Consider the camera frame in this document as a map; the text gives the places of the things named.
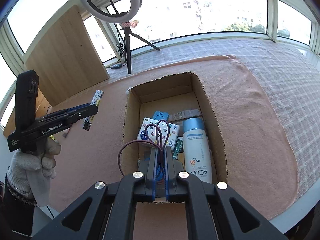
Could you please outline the white gloved left hand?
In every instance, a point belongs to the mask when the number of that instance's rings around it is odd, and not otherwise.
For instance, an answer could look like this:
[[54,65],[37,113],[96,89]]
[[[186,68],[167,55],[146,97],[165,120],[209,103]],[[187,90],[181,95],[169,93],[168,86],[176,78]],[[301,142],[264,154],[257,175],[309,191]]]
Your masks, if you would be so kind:
[[56,177],[55,156],[60,151],[61,145],[50,137],[34,155],[16,150],[6,176],[11,194],[27,204],[48,205],[50,182]]

